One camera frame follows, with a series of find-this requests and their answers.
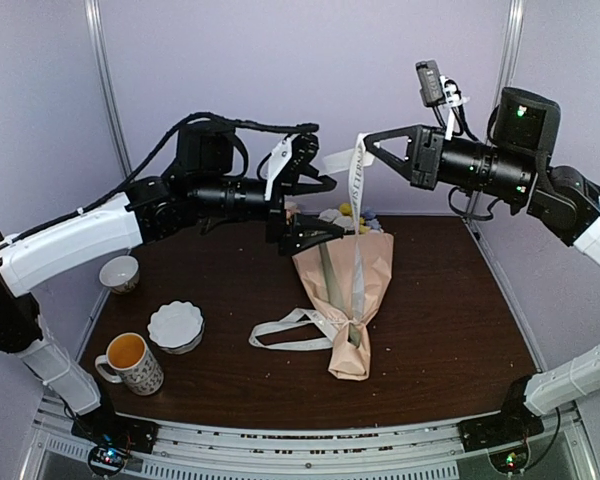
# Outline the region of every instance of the bowl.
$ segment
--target bowl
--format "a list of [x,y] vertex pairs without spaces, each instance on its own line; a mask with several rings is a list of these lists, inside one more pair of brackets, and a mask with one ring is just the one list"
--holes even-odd
[[172,355],[190,352],[202,341],[204,319],[200,309],[190,302],[162,305],[151,315],[149,338],[161,350]]
[[138,261],[129,255],[109,260],[100,269],[99,278],[100,283],[113,293],[118,295],[129,293],[140,281]]

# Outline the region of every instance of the coffee mug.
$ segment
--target coffee mug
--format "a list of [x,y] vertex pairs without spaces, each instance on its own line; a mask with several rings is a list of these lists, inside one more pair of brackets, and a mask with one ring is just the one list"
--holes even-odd
[[[147,342],[137,333],[123,333],[111,340],[106,355],[96,358],[96,370],[111,383],[124,383],[136,395],[151,395],[164,382],[164,372]],[[105,370],[109,366],[114,374]]]

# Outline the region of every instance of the wooden tabletop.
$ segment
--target wooden tabletop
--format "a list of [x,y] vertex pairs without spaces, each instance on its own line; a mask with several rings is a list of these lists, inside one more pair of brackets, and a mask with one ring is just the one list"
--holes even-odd
[[165,383],[147,398],[107,384],[118,411],[223,427],[331,429],[498,410],[511,381],[535,369],[469,232],[449,217],[387,217],[382,224],[395,236],[393,279],[369,326],[366,381],[328,373],[330,351],[249,345],[254,325],[311,307],[291,259],[264,243],[261,223],[223,226],[205,237],[183,231],[138,248],[140,285],[109,298],[81,363],[97,376],[94,359],[111,339],[133,331],[148,340],[153,312],[190,301],[206,320],[202,343],[182,356],[149,343]]

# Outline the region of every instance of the white wall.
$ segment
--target white wall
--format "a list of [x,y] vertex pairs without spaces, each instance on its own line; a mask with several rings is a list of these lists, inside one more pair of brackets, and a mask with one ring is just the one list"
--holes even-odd
[[[0,230],[70,211],[120,180],[81,0],[0,2]],[[98,265],[36,292],[76,353],[99,294]],[[41,390],[0,353],[0,480],[14,478]]]
[[[556,100],[554,165],[600,183],[600,0],[530,0],[513,84]],[[540,222],[497,210],[482,227],[550,368],[600,341],[600,269]],[[600,394],[580,402],[600,462]]]
[[[484,131],[500,66],[508,2],[493,0],[118,0],[102,21],[122,125],[134,164],[194,111],[265,123],[321,125],[321,154],[353,147],[360,131],[435,122],[415,63],[434,58],[472,97]],[[252,172],[277,143],[249,134]],[[173,142],[154,173],[172,159]],[[404,142],[400,146],[404,151]],[[298,197],[312,209],[346,198]],[[388,167],[366,175],[379,211],[449,213],[446,191],[409,188]]]

